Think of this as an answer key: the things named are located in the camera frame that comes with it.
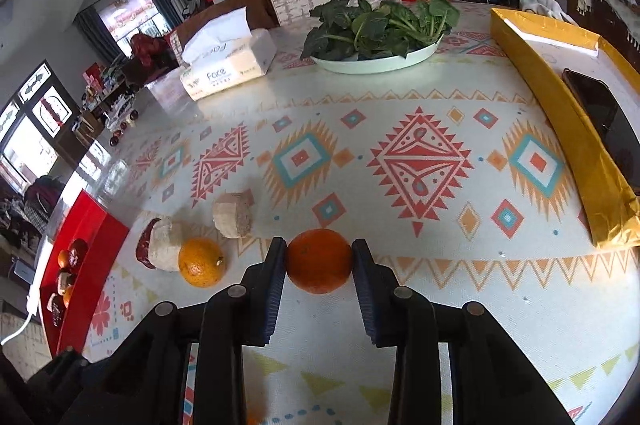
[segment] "phone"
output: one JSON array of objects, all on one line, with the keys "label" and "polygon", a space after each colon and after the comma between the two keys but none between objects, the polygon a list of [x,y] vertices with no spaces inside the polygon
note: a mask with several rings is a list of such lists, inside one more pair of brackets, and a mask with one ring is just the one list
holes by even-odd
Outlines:
[{"label": "phone", "polygon": [[562,80],[591,119],[626,182],[640,195],[640,143],[607,84],[571,69],[562,72]]}]

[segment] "white plate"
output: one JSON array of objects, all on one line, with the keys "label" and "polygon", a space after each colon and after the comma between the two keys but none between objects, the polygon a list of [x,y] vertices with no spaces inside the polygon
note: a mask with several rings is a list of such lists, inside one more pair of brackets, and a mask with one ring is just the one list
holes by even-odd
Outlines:
[{"label": "white plate", "polygon": [[429,58],[440,45],[442,37],[435,44],[422,48],[411,53],[407,53],[406,58],[402,56],[388,56],[387,58],[376,58],[373,60],[321,60],[312,56],[313,61],[321,68],[342,74],[373,74],[376,72],[396,71],[414,66]]}]

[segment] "white towel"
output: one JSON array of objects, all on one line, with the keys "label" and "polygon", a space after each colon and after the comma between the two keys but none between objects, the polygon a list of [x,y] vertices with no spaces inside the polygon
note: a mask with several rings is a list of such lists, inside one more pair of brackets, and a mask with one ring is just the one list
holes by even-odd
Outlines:
[{"label": "white towel", "polygon": [[577,26],[578,24],[569,17],[555,0],[520,0],[520,8],[522,11],[530,11],[545,17],[551,17],[556,20],[562,20]]}]

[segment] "patterned tablecloth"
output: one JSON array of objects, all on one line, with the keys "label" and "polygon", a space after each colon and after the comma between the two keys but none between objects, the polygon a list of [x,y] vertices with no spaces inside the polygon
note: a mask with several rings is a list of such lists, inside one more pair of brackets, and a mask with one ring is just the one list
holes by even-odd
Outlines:
[{"label": "patterned tablecloth", "polygon": [[[300,61],[306,20],[272,31],[278,53],[266,77],[197,104],[175,75],[156,82],[102,166],[137,215],[95,310],[88,358],[113,352],[157,302],[192,305],[238,282],[271,237],[332,228],[366,238],[378,262],[434,302],[485,304],[571,416],[598,423],[638,359],[638,254],[591,246],[558,140],[491,40],[489,9],[459,6],[460,26],[438,53],[402,71],[347,76]],[[245,190],[252,235],[226,240],[212,201]],[[219,286],[195,289],[136,261],[158,214],[222,245]],[[371,345],[351,281],[314,296],[287,279],[271,344],[244,350],[249,413],[264,423],[386,423],[394,355]],[[192,389],[193,369],[185,420]]]}]

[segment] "spinach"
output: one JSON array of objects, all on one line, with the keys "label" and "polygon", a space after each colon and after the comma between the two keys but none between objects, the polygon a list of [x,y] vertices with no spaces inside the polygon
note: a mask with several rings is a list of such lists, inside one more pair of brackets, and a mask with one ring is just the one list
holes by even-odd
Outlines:
[{"label": "spinach", "polygon": [[358,53],[359,60],[402,56],[429,46],[449,33],[460,12],[448,0],[418,0],[414,13],[393,0],[373,9],[366,0],[331,0],[309,13],[321,20],[306,36],[300,58],[343,60]]}]

